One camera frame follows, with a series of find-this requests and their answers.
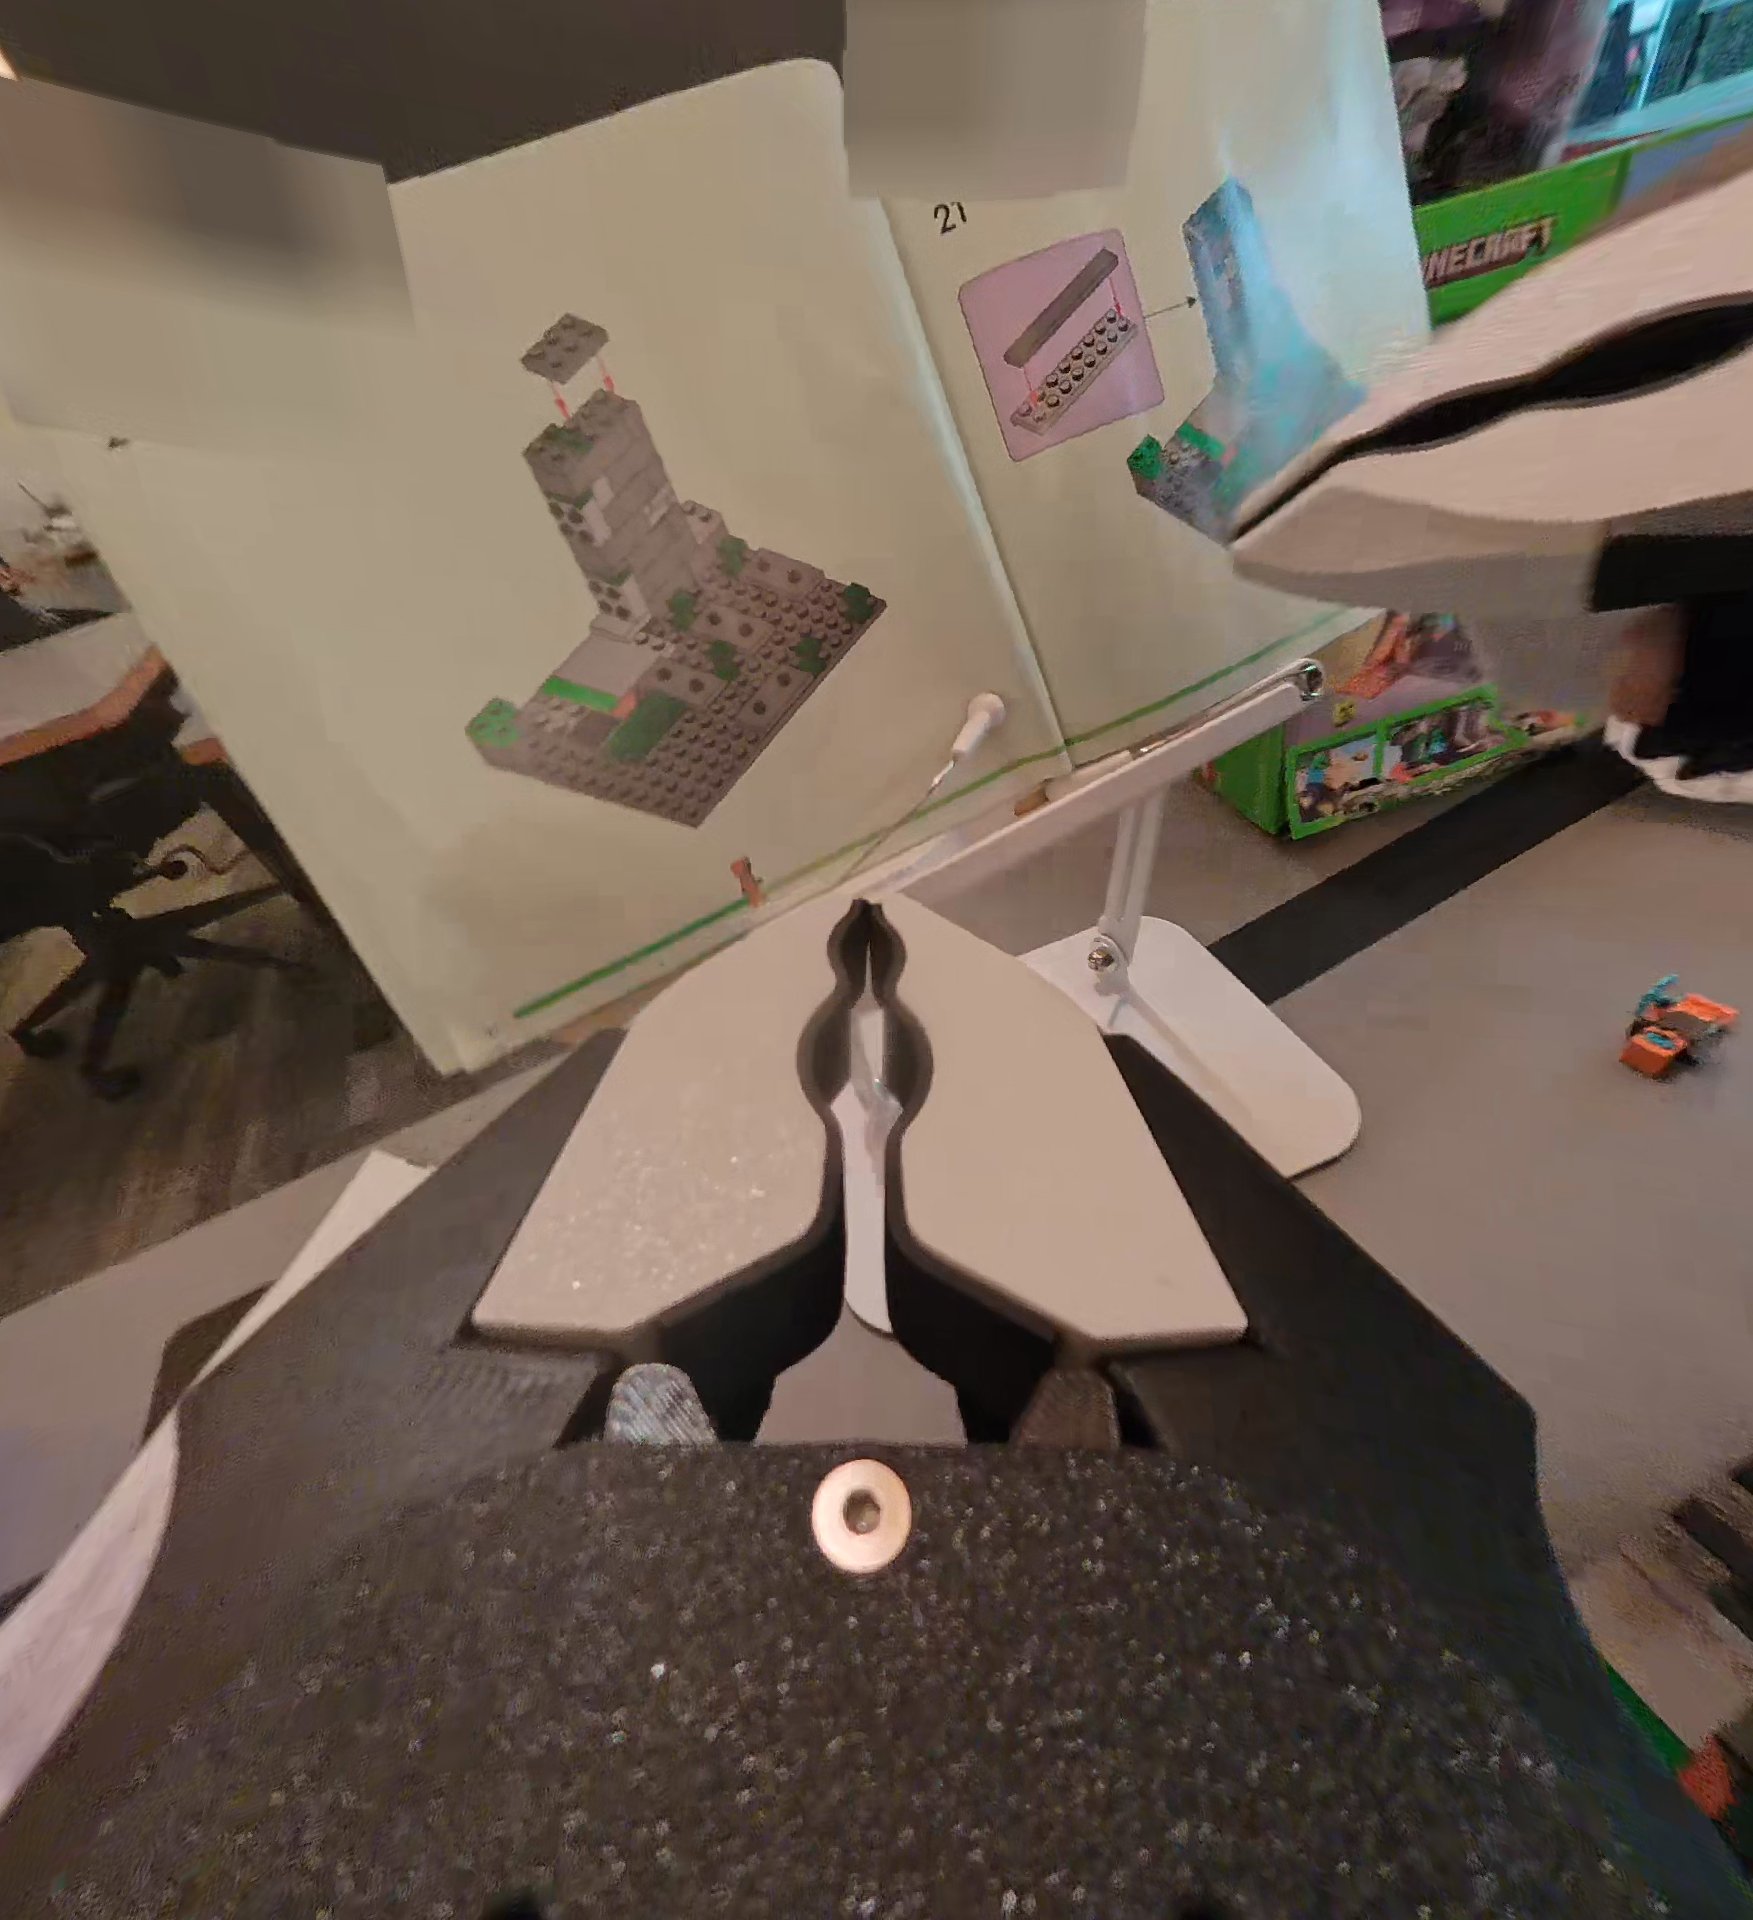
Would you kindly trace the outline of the person's right hand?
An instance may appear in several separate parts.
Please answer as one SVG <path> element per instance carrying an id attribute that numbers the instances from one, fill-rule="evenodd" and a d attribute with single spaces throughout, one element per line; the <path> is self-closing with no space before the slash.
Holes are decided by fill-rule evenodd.
<path id="1" fill-rule="evenodd" d="M 1609 680 L 1609 717 L 1657 727 L 1673 706 L 1684 670 L 1687 614 L 1678 606 L 1635 612 L 1619 629 Z"/>

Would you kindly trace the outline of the grey desk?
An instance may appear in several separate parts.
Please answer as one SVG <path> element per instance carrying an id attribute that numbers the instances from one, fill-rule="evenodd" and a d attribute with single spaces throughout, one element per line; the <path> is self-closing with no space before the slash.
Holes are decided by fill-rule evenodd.
<path id="1" fill-rule="evenodd" d="M 1753 808 L 1535 761 L 1299 845 L 1176 792 L 1151 904 L 1358 1092 L 1305 1180 L 1532 1403 L 1571 1572 L 1753 1450 Z M 1638 998 L 1741 1011 L 1701 1065 L 1619 1062 Z M 170 1336 L 274 1283 L 361 1162 L 442 1164 L 562 1046 L 401 1129 L 0 1317 L 0 1619 L 140 1442 Z"/>

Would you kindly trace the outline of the white book stand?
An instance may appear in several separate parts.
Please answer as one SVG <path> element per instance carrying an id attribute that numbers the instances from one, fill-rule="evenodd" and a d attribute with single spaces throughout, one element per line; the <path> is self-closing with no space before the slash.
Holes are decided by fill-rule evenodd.
<path id="1" fill-rule="evenodd" d="M 841 887 L 932 909 L 967 883 L 1114 818 L 1095 926 L 1016 958 L 1095 1019 L 1109 1044 L 1138 1044 L 1196 1095 L 1200 1113 L 1222 1120 L 1269 1170 L 1294 1180 L 1353 1148 L 1363 1120 L 1357 1094 L 1191 932 L 1148 916 L 1146 901 L 1173 785 L 1288 719 L 1321 689 L 1321 664 L 1292 660 L 1174 732 L 1066 775 L 1032 811 L 995 829 L 947 834 Z"/>

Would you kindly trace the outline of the open building instruction booklet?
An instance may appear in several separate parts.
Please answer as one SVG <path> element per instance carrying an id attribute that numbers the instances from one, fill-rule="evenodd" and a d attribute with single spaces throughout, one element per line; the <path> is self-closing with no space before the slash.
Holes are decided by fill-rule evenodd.
<path id="1" fill-rule="evenodd" d="M 1425 333 L 1373 4 L 1151 4 L 1127 177 L 845 182 L 816 59 L 390 191 L 317 439 L 61 433 L 76 514 L 396 1016 L 465 1071 L 1363 617 L 1130 489 Z"/>

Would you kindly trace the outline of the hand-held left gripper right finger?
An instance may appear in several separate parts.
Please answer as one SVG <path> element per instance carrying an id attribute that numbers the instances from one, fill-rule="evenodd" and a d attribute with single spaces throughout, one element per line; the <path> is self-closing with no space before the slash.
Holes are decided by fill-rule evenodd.
<path id="1" fill-rule="evenodd" d="M 1247 1308 L 1095 1019 L 905 897 L 871 904 L 871 989 L 896 1102 L 889 1328 L 954 1391 L 970 1440 L 1010 1440 L 1054 1371 L 1244 1340 Z"/>

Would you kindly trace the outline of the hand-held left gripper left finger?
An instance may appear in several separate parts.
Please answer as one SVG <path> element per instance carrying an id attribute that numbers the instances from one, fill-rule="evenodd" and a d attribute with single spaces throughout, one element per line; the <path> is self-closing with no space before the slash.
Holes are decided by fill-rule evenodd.
<path id="1" fill-rule="evenodd" d="M 847 1205 L 835 1102 L 868 909 L 827 896 L 680 973 L 619 1036 L 478 1296 L 503 1346 L 665 1364 L 749 1442 L 835 1331 Z"/>

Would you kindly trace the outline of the green picture-grid toy box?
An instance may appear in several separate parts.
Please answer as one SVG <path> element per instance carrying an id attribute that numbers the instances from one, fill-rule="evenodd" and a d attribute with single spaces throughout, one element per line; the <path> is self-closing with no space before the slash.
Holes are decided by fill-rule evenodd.
<path id="1" fill-rule="evenodd" d="M 1588 732 L 1573 708 L 1507 696 L 1450 616 L 1376 614 L 1314 660 L 1325 680 L 1314 701 L 1199 772 L 1275 838 L 1305 839 L 1450 794 Z"/>

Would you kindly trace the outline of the black office chair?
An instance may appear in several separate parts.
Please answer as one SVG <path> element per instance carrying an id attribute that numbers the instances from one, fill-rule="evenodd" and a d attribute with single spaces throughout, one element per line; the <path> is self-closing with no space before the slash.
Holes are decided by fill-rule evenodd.
<path id="1" fill-rule="evenodd" d="M 137 666 L 96 727 L 0 759 L 0 947 L 45 930 L 79 956 L 8 1037 L 26 1058 L 52 1060 L 69 1046 L 52 1022 L 94 998 L 76 1074 L 107 1102 L 141 1081 L 136 1067 L 112 1062 L 112 1049 L 144 975 L 175 979 L 189 964 L 311 975 L 305 962 L 205 935 L 207 926 L 282 897 L 280 881 L 146 916 L 120 905 L 127 892 L 188 871 L 180 856 L 158 858 L 203 805 L 174 747 L 184 726 L 175 689 L 166 661 Z"/>

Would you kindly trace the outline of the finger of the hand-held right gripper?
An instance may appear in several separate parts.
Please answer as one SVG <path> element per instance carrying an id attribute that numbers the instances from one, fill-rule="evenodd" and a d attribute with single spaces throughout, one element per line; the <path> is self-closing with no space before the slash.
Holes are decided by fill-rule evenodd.
<path id="1" fill-rule="evenodd" d="M 1347 606 L 1665 606 L 1753 592 L 1753 349 L 1632 393 L 1375 450 L 1258 505 L 1249 582 Z"/>
<path id="2" fill-rule="evenodd" d="M 1422 450 L 1654 389 L 1753 345 L 1753 164 L 1627 213 L 1433 341 L 1327 447 Z"/>

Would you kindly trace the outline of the dark purple toy box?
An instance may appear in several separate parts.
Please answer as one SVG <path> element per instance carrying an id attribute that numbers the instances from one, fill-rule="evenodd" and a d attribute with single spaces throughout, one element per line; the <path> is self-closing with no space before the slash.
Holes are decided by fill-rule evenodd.
<path id="1" fill-rule="evenodd" d="M 1627 143 L 1588 137 L 1632 87 L 1632 4 L 1384 2 L 1384 45 L 1435 323 L 1556 258 L 1620 193 Z"/>

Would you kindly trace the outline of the orange toy minifigure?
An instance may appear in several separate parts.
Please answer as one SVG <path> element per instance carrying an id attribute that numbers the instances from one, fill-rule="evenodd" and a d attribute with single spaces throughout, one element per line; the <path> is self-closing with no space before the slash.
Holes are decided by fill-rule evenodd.
<path id="1" fill-rule="evenodd" d="M 1654 1081 L 1691 1071 L 1711 1058 L 1738 1019 L 1737 1007 L 1689 992 L 1678 973 L 1667 973 L 1638 998 L 1619 1062 Z"/>

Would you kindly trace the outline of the wood-edged office desk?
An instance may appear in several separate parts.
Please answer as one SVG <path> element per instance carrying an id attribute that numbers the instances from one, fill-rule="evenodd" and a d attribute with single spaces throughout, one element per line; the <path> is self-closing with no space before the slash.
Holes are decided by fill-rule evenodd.
<path id="1" fill-rule="evenodd" d="M 0 769 L 124 721 L 167 677 L 167 660 L 129 614 L 0 652 Z"/>

